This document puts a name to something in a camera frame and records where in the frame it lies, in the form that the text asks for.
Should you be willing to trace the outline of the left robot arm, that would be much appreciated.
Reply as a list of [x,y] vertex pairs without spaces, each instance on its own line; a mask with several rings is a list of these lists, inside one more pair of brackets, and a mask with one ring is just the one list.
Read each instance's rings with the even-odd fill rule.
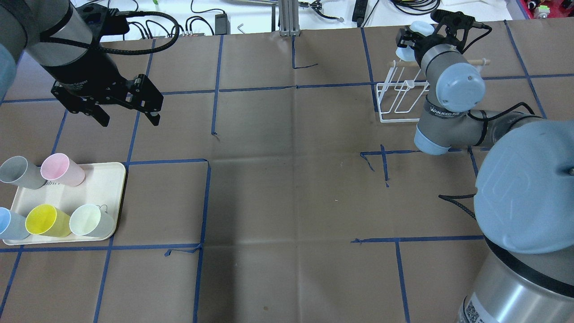
[[91,116],[103,127],[109,115],[102,105],[121,105],[145,114],[157,126],[163,95],[144,74],[129,80],[109,57],[147,55],[153,49],[104,48],[105,35],[129,31],[121,12],[98,4],[74,7],[69,0],[3,0],[1,2],[1,96],[12,86],[17,63],[28,53],[55,83],[51,93],[73,114]]

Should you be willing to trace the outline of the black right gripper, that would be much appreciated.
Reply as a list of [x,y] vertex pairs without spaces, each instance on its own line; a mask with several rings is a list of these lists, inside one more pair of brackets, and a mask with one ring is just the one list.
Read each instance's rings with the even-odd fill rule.
[[398,48],[412,47],[412,49],[414,49],[415,57],[422,57],[434,46],[449,44],[447,40],[448,39],[443,37],[443,35],[439,35],[437,33],[423,35],[419,31],[409,29],[408,27],[402,27],[396,35],[396,46]]

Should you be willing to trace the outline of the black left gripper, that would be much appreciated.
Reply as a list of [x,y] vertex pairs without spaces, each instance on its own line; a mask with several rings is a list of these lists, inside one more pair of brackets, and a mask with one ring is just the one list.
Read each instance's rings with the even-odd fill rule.
[[70,113],[92,116],[108,127],[110,117],[101,106],[117,104],[159,125],[164,97],[144,74],[128,80],[115,67],[52,67],[51,76],[55,78],[51,93]]

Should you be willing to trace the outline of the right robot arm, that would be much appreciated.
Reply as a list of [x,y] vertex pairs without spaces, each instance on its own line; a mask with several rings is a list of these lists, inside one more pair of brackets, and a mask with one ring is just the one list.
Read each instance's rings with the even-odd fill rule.
[[476,178],[474,215],[489,253],[458,323],[566,323],[573,317],[573,121],[517,108],[476,110],[486,86],[463,57],[458,27],[417,21],[396,54],[430,84],[415,145],[429,155],[489,148]]

